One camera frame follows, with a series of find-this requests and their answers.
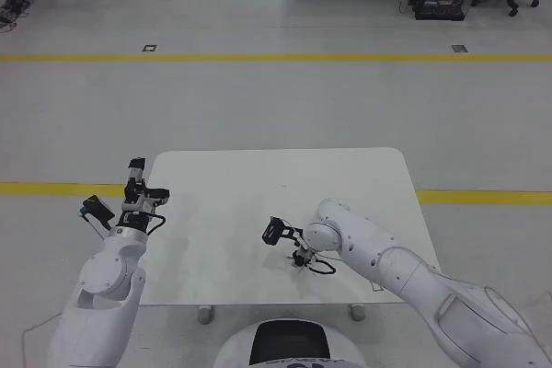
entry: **yellow floor line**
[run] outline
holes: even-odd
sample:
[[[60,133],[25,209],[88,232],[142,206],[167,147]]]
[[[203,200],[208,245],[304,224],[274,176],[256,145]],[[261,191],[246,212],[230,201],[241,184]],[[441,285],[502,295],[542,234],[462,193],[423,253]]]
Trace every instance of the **yellow floor line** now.
[[[0,183],[0,196],[123,197],[123,184]],[[421,204],[552,206],[552,191],[419,190]]]
[[[552,55],[224,54],[224,55],[0,55],[14,63],[552,63]]]

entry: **table surface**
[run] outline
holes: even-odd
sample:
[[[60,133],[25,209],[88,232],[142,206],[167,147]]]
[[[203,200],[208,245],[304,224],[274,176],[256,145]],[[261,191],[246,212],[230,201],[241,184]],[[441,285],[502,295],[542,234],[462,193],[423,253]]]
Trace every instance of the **table surface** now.
[[[325,198],[382,225],[439,268],[403,155],[394,148],[166,152],[150,188],[170,198],[167,223],[149,238],[140,264],[142,305],[395,303],[349,267],[298,270],[282,239],[265,245],[270,216],[304,227]],[[336,253],[322,253],[337,257]]]

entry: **cable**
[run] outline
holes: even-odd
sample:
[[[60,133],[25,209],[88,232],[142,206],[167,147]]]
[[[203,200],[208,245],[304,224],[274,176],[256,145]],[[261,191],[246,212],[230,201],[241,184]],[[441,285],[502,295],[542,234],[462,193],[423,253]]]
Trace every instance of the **cable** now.
[[[324,260],[321,260],[321,259],[318,259],[315,255],[315,263],[321,263],[321,264],[324,264],[326,265],[327,267],[329,267],[329,270],[315,270],[311,267],[307,267],[308,269],[310,269],[312,272],[314,273],[318,273],[320,275],[332,275],[334,274],[335,272],[337,272],[337,270],[335,269],[335,267],[331,266],[328,262],[325,262]]]
[[[48,322],[50,322],[53,319],[60,316],[61,314],[62,314],[62,312],[60,312],[56,315],[50,316],[49,318],[45,319],[44,321],[42,321],[38,325],[35,325],[31,328],[27,328],[24,331],[22,331],[22,333],[20,334],[20,352],[21,352],[21,355],[22,355],[22,368],[27,368],[27,350],[26,350],[26,347],[25,347],[25,334],[27,334],[27,332],[32,331],[33,329],[40,328],[41,326],[47,324]]]
[[[94,231],[96,232],[96,234],[98,234],[98,236],[100,237],[101,240],[104,240],[104,236],[102,236],[102,234],[97,230],[97,228],[90,222],[90,220],[87,219],[87,217],[85,217],[84,215],[80,216],[84,219],[84,221],[86,221],[90,226],[92,226],[92,228],[94,229]]]
[[[155,213],[148,213],[147,214],[148,216],[151,216],[151,217],[155,217],[155,218],[158,218],[160,219],[162,222],[157,224],[156,226],[154,226],[153,229],[149,230],[147,232],[147,235],[150,236],[155,230],[157,230],[161,225],[165,224],[166,223],[166,217],[162,216],[161,214],[155,214]]]

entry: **black cable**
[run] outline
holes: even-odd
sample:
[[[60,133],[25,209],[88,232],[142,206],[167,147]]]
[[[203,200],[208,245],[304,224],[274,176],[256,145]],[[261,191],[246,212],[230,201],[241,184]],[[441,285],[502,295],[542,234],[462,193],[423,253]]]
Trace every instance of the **black cable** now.
[[[316,256],[315,256],[315,263],[322,263],[327,267],[329,267],[329,270],[315,270],[309,267],[308,269],[310,269],[314,273],[318,273],[320,275],[332,275],[337,271],[335,267],[331,266],[328,262],[325,262],[324,260],[318,259]]]
[[[147,232],[147,235],[150,236],[155,230],[157,230],[158,227],[160,227],[161,225],[165,224],[166,223],[166,217],[162,216],[161,214],[155,214],[155,213],[148,213],[147,214],[148,216],[151,216],[151,217],[155,217],[155,218],[158,218],[160,219],[162,222],[157,224],[156,226],[154,226],[153,229],[149,230]]]

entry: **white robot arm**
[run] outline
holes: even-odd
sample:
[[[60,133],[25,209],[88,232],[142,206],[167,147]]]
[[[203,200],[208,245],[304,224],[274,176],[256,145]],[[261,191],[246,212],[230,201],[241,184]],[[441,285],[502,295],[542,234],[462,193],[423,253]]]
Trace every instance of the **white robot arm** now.
[[[265,241],[273,230],[269,226]],[[442,350],[461,367],[552,368],[530,328],[496,292],[442,275],[347,205],[323,201],[301,233],[302,238],[295,239],[301,243],[301,259],[337,251],[340,260],[363,278],[417,310]],[[273,239],[267,243],[274,244]]]
[[[145,160],[131,161],[119,223],[110,229],[114,214],[95,196],[84,202],[80,215],[90,213],[109,229],[100,252],[86,261],[52,337],[49,368],[115,367],[121,360],[145,284],[145,272],[137,262],[145,253],[147,237],[164,223],[155,208],[167,203],[168,190],[152,190],[142,178]],[[162,220],[147,232],[152,217]],[[95,297],[118,302],[95,307]]]

